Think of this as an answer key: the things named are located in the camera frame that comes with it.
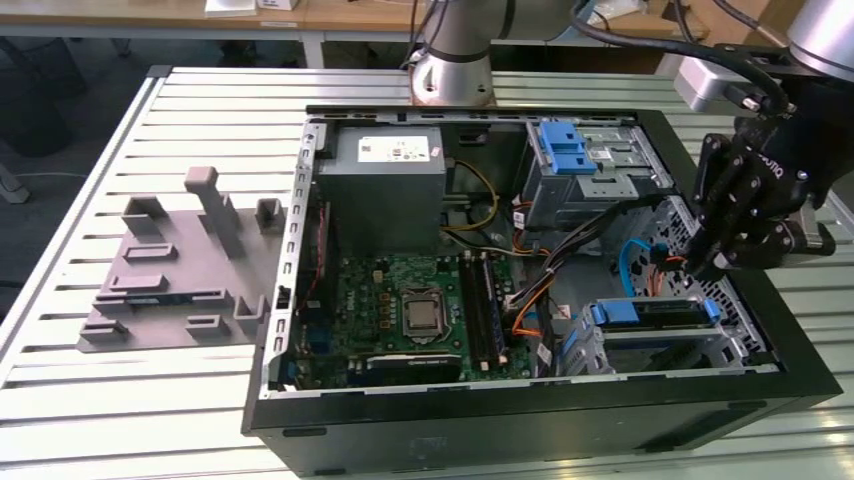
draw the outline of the metal work surface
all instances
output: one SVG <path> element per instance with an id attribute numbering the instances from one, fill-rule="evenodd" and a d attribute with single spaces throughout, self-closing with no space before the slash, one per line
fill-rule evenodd
<path id="1" fill-rule="evenodd" d="M 176 68 L 145 80 L 103 155 L 0 327 L 0 477 L 293 478 L 240 435 L 253 347 L 82 354 L 74 349 L 117 252 L 130 194 L 198 209 L 186 168 L 209 165 L 236 208 L 286 200 L 305 105 L 408 101 L 401 73 Z M 696 157 L 725 117 L 691 114 L 672 80 L 648 76 L 494 75 L 501 106 L 661 110 Z M 851 478 L 854 236 L 827 209 L 835 256 L 769 272 L 845 393 L 775 416 L 693 452 L 408 473 L 400 478 Z"/>

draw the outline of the white label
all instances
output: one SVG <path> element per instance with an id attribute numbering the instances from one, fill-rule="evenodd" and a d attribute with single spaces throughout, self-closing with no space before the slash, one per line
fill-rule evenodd
<path id="1" fill-rule="evenodd" d="M 428 162 L 426 137 L 362 137 L 358 161 L 380 163 Z"/>
<path id="2" fill-rule="evenodd" d="M 600 148 L 596 150 L 589 150 L 587 152 L 589 158 L 593 160 L 612 160 L 611 151 L 607 148 Z"/>
<path id="3" fill-rule="evenodd" d="M 512 212 L 512 226 L 518 230 L 524 230 L 524 213 Z"/>
<path id="4" fill-rule="evenodd" d="M 261 27 L 296 28 L 296 23 L 293 23 L 293 22 L 261 22 Z"/>
<path id="5" fill-rule="evenodd" d="M 545 365 L 550 365 L 550 350 L 548 350 L 545 345 L 541 343 L 538 344 L 538 347 L 536 347 L 536 356 Z"/>

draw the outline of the robotic hand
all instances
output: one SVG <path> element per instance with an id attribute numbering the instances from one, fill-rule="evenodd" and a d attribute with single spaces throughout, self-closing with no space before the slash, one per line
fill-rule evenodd
<path id="1" fill-rule="evenodd" d="M 700 226 L 683 252 L 687 270 L 700 279 L 713 280 L 727 269 L 768 269 L 835 251 L 815 210 L 832 183 L 854 170 L 849 2 L 811 0 L 788 35 L 788 48 L 717 47 L 780 81 L 789 101 L 784 112 L 767 114 L 765 98 L 744 79 L 697 65 L 696 59 L 684 60 L 676 79 L 689 105 L 708 106 L 700 98 L 711 89 L 756 113 L 736 119 L 731 138 L 711 134 L 703 141 L 692 198 Z M 700 88 L 684 88 L 691 85 Z"/>
<path id="2" fill-rule="evenodd" d="M 752 115 L 736 119 L 731 138 L 711 134 L 703 141 L 692 197 L 699 228 L 680 252 L 688 272 L 715 280 L 727 269 L 831 255 L 835 243 L 815 210 L 832 183 L 854 170 L 851 1 L 808 0 L 788 47 L 768 35 L 776 48 L 709 48 L 604 32 L 581 20 L 593 3 L 433 0 L 426 46 L 409 60 L 414 102 L 493 103 L 488 46 L 496 38 L 550 40 L 572 26 L 604 43 L 684 55 L 675 85 L 691 108 L 708 110 L 723 97 Z M 748 26 L 764 34 L 757 22 Z"/>

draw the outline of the gray 3d printed part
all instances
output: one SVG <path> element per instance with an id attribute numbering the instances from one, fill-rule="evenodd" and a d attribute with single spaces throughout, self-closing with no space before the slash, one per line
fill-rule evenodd
<path id="1" fill-rule="evenodd" d="M 82 352 L 237 345 L 269 313 L 284 209 L 261 199 L 234 210 L 216 170 L 189 169 L 184 185 L 204 211 L 166 212 L 133 197 L 121 241 L 79 331 Z"/>

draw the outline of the metal case frame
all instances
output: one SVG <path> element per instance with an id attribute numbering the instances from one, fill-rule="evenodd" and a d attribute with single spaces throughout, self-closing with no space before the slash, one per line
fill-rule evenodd
<path id="1" fill-rule="evenodd" d="M 692 190 L 695 165 L 657 111 L 317 107 L 308 113 L 365 125 L 382 118 L 429 118 L 442 113 L 464 113 L 481 122 L 514 119 L 517 123 L 541 116 L 632 117 L 683 198 Z M 313 148 L 314 141 L 322 139 L 306 139 L 302 149 Z M 304 200 L 293 205 L 302 205 Z M 261 438 L 298 475 L 441 469 L 696 448 L 757 419 L 804 409 L 841 393 L 765 274 L 732 271 L 727 276 L 772 347 L 777 373 L 261 398 L 264 353 L 270 348 L 261 334 L 242 432 Z M 270 326 L 274 322 L 273 314 L 262 328 L 276 328 Z"/>

